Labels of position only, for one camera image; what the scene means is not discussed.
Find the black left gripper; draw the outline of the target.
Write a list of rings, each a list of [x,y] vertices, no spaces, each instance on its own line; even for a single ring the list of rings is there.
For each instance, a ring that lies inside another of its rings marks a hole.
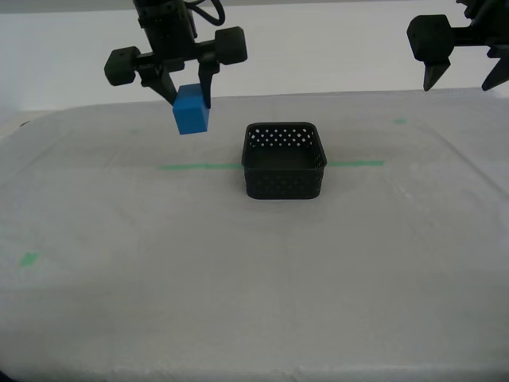
[[[220,65],[247,60],[245,33],[238,26],[217,30],[214,40],[197,43],[191,14],[139,14],[138,22],[152,52],[141,53],[135,46],[113,50],[104,74],[114,87],[133,83],[138,74],[144,88],[152,89],[173,105],[176,88],[169,74],[182,70],[185,62],[196,60],[204,103],[210,109],[212,77],[220,72]]]

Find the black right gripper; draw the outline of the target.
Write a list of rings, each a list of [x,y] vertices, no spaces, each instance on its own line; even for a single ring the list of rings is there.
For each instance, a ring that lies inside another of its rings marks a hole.
[[[406,31],[414,58],[425,65],[424,91],[429,91],[450,67],[455,46],[488,46],[487,57],[499,61],[481,85],[491,90],[508,81],[508,1],[457,0],[465,5],[467,27],[452,29],[444,14],[419,15]]]

